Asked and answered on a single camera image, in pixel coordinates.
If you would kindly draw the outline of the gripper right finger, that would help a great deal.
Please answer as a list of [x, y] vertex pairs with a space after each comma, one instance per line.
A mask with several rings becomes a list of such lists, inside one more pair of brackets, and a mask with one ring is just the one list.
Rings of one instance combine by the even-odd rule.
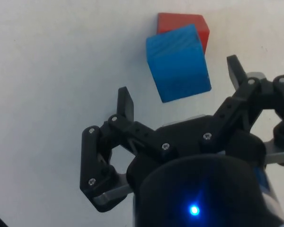
[[265, 142], [261, 158], [265, 161], [284, 161], [284, 75], [273, 81], [260, 72], [247, 74], [238, 57], [227, 57], [230, 79], [235, 93], [225, 99], [210, 118], [199, 139], [203, 153], [226, 150], [231, 139], [239, 133], [249, 133], [263, 110], [274, 110], [281, 122], [273, 129], [273, 138]]

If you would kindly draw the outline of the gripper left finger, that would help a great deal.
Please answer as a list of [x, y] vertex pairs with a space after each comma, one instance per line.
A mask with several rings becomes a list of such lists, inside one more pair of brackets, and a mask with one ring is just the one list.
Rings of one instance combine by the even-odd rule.
[[[129, 91], [121, 87], [116, 113], [101, 127], [90, 126], [82, 133], [80, 189], [99, 212], [107, 212], [128, 194], [137, 193], [151, 172], [178, 156], [170, 140], [135, 121], [133, 112]], [[124, 174], [110, 163], [112, 150], [118, 146], [134, 155]]]

